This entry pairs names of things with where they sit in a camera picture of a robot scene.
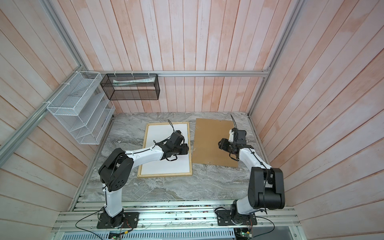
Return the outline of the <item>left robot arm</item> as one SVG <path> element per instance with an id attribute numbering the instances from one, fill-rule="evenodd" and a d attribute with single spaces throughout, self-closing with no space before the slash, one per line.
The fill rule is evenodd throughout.
<path id="1" fill-rule="evenodd" d="M 177 130 L 154 146 L 135 151 L 116 148 L 99 168 L 100 180 L 105 193 L 102 220 L 112 228 L 122 227 L 126 221 L 122 205 L 122 188 L 128 181 L 131 170 L 154 161 L 176 161 L 178 156 L 187 155 L 189 146 L 182 132 Z"/>

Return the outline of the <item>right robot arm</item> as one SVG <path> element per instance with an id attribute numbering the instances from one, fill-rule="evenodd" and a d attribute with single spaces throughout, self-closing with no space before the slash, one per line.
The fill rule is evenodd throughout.
<path id="1" fill-rule="evenodd" d="M 259 210 L 277 210 L 285 207 L 284 174 L 273 168 L 247 144 L 245 130 L 232 128 L 229 138 L 218 143 L 219 149 L 229 153 L 232 160 L 242 162 L 250 170 L 247 196 L 231 205 L 231 220 L 235 224 L 248 221 Z"/>

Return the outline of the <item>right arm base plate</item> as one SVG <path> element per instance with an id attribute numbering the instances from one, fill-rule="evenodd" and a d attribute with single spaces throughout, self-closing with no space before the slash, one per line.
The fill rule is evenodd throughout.
<path id="1" fill-rule="evenodd" d="M 224 208 L 215 209 L 214 213 L 217 216 L 217 222 L 219 226 L 256 226 L 258 224 L 255 216 L 239 214 L 233 215 L 231 210 L 226 210 Z"/>

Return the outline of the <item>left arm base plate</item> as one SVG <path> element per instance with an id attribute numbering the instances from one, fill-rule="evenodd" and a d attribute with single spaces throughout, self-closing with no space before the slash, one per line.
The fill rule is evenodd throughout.
<path id="1" fill-rule="evenodd" d="M 134 229 L 138 226 L 139 212 L 122 211 L 115 217 L 110 217 L 106 212 L 101 213 L 97 229 L 128 228 Z"/>

